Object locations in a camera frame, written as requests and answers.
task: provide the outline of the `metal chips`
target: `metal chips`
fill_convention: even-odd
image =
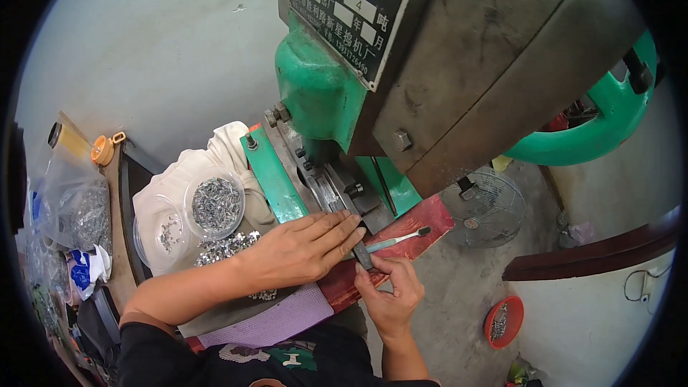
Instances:
[[[239,217],[241,197],[235,186],[226,179],[203,181],[193,197],[193,220],[206,233],[220,234],[231,228]]]
[[[73,246],[81,251],[91,251],[97,244],[108,254],[112,254],[110,190],[107,183],[105,179],[99,179],[80,187],[73,195],[72,206],[75,209],[59,219],[60,231],[63,231],[63,225],[67,223]]]
[[[494,341],[500,339],[504,336],[506,332],[506,303],[500,306],[497,313],[502,312],[499,320],[497,319],[497,314],[494,314],[494,320],[492,320],[492,330],[490,331],[490,340]]]
[[[162,233],[160,234],[159,239],[160,243],[162,244],[162,247],[165,248],[165,251],[167,251],[167,254],[170,254],[172,252],[172,245],[178,244],[181,239],[172,236],[172,227],[176,226],[176,228],[179,229],[180,234],[182,233],[182,229],[178,219],[173,219],[170,216],[168,216],[167,218],[169,220],[169,223],[167,223],[166,225],[162,225]]]
[[[199,244],[199,247],[201,247],[203,251],[196,260],[196,266],[204,266],[205,264],[211,264],[229,258],[251,247],[259,239],[260,233],[258,231],[252,231],[248,236],[238,232],[231,234],[225,239],[203,240],[201,244]],[[277,290],[265,290],[260,293],[252,294],[249,297],[253,300],[260,299],[269,301],[277,297]]]

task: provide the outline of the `toothbrush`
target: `toothbrush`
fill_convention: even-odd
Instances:
[[[427,235],[431,231],[432,231],[432,228],[430,228],[429,226],[425,226],[424,228],[420,228],[420,229],[416,230],[414,233],[410,233],[408,235],[401,236],[400,238],[387,239],[387,240],[383,240],[382,242],[375,243],[373,245],[367,245],[366,250],[368,251],[368,254],[374,253],[374,252],[380,251],[383,248],[391,247],[392,245],[398,244],[401,241],[407,240],[407,239],[412,238],[412,237],[417,237],[417,236],[418,237],[420,237],[420,236],[424,237],[425,235]],[[351,260],[353,258],[354,258],[354,254],[349,252],[349,254],[346,257],[344,257],[342,259],[342,261],[348,261],[348,260]]]

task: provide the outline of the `metal rod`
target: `metal rod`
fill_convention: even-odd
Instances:
[[[373,166],[375,166],[375,172],[378,173],[378,178],[380,179],[380,184],[383,186],[384,197],[387,198],[387,202],[390,204],[390,209],[392,215],[396,217],[396,206],[394,206],[394,201],[391,200],[390,189],[387,187],[387,183],[384,182],[383,171],[380,170],[380,165],[378,165],[378,160],[372,156]]]

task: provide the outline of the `right hand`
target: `right hand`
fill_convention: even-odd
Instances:
[[[363,298],[380,337],[387,341],[410,335],[411,316],[425,295],[425,287],[418,280],[416,271],[407,258],[380,258],[371,254],[370,259],[374,267],[390,275],[393,292],[375,288],[370,274],[359,263],[356,263],[354,285]]]

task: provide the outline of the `hand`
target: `hand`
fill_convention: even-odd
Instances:
[[[366,228],[348,210],[319,212],[270,230],[251,248],[236,254],[256,288],[302,285],[325,276],[360,242]]]
[[[380,258],[370,255],[374,267],[390,275],[393,293],[378,290],[370,281],[370,274],[356,263],[354,285],[366,302],[383,341],[403,338],[411,334],[411,316],[425,295],[413,265],[407,258]]]

